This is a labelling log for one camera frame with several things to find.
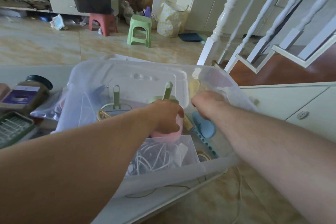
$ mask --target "tile floor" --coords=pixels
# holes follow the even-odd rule
[[[118,24],[118,33],[109,37],[90,31],[88,26],[70,25],[57,31],[49,23],[31,18],[0,17],[0,65],[62,65],[111,54],[120,54],[153,62],[196,64],[204,47],[201,43],[183,42],[152,31],[152,48],[127,44],[128,26]],[[220,50],[228,38],[223,37]],[[241,39],[234,39],[233,53]],[[245,54],[253,49],[248,43]]]
[[[156,31],[152,31],[152,48],[131,46],[127,44],[128,26],[119,23],[118,30],[119,33],[104,37],[89,31],[87,26],[71,25],[66,31],[57,31],[49,23],[31,18],[0,17],[0,65],[77,64],[112,54],[153,62],[196,64],[203,49],[201,43],[186,43]],[[222,37],[220,50],[227,40],[228,37]],[[233,53],[240,43],[241,39],[234,39],[228,53]],[[253,47],[248,43],[245,54]],[[242,164],[146,223],[306,222],[256,171]]]

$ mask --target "pink cup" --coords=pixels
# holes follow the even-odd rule
[[[173,143],[176,140],[178,140],[182,134],[183,120],[180,116],[176,116],[176,123],[180,126],[180,130],[178,132],[164,135],[164,134],[154,131],[150,134],[150,136],[155,138],[155,141],[159,143],[165,143],[165,142]]]

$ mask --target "red stool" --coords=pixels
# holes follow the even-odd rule
[[[96,21],[101,26],[103,36],[110,35],[110,25],[114,23],[114,31],[118,33],[116,19],[113,14],[90,14],[89,29],[92,31],[92,21]]]

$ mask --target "hand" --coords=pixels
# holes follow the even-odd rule
[[[216,112],[218,105],[227,105],[223,95],[215,91],[202,91],[191,99],[191,103],[197,108],[199,114],[206,120],[210,120]]]
[[[176,123],[176,116],[184,117],[183,108],[172,103],[169,99],[158,99],[154,103],[147,105],[150,119],[156,123],[155,131],[162,134],[170,134],[180,130]]]

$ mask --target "person's left arm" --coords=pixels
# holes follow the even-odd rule
[[[0,223],[90,223],[157,130],[179,130],[169,100],[0,150]]]

